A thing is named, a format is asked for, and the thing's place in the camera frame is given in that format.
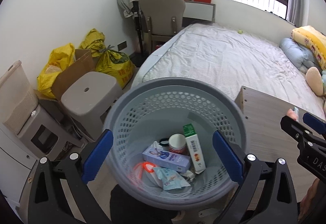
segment chair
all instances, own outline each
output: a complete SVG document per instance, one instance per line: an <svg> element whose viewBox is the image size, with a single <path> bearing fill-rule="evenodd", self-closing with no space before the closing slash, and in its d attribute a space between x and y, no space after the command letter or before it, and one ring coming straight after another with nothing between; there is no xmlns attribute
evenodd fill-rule
<svg viewBox="0 0 326 224"><path fill-rule="evenodd" d="M169 41L182 29L184 0L139 0L148 28L150 52L153 41Z"/></svg>

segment bed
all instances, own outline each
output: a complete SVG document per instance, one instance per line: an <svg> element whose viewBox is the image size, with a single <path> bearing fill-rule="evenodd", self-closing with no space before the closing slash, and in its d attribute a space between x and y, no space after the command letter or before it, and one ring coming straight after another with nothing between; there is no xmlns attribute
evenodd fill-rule
<svg viewBox="0 0 326 224"><path fill-rule="evenodd" d="M241 86L247 86L325 120L323 98L312 92L304 75L278 45L219 24L194 24L183 29L148 57L132 86L171 76L204 81L231 100Z"/></svg>

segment blue packet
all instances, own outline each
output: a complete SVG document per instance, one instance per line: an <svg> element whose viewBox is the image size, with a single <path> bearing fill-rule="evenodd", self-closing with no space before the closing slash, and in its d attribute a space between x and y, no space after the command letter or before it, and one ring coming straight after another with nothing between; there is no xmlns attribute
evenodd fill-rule
<svg viewBox="0 0 326 224"><path fill-rule="evenodd" d="M190 186L190 184L175 170L160 167L154 167L153 170L157 177L162 180L163 190L165 191Z"/></svg>

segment metal screw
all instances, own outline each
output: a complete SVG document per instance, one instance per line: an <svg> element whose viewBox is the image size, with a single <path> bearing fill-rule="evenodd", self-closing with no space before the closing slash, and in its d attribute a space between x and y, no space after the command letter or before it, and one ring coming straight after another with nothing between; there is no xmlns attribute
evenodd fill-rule
<svg viewBox="0 0 326 224"><path fill-rule="evenodd" d="M254 160L256 160L256 156L253 155L253 154L248 154L248 155L247 155L247 158L248 158L249 161L254 161Z"/></svg>
<svg viewBox="0 0 326 224"><path fill-rule="evenodd" d="M71 160L75 160L77 158L78 158L78 153L72 153L72 154L70 154L70 159Z"/></svg>
<svg viewBox="0 0 326 224"><path fill-rule="evenodd" d="M283 158L278 159L278 162L279 162L280 164L285 164L285 160L284 160Z"/></svg>
<svg viewBox="0 0 326 224"><path fill-rule="evenodd" d="M46 163L47 160L48 159L46 157L43 157L43 158L41 158L40 163L44 164L44 163Z"/></svg>

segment perforated basket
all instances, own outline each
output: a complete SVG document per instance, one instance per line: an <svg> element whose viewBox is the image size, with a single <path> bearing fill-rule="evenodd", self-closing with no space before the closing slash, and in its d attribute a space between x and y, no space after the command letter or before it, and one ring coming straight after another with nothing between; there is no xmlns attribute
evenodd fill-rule
<svg viewBox="0 0 326 224"><path fill-rule="evenodd" d="M133 169L142 152L155 140L183 133L192 123L202 147L206 170L190 187L164 191ZM234 183L212 146L220 130L230 142L247 151L247 137L238 107L217 89L197 80L161 78L145 82L124 94L110 110L104 129L113 132L113 147L106 158L119 185L148 205L182 210L212 203Z"/></svg>

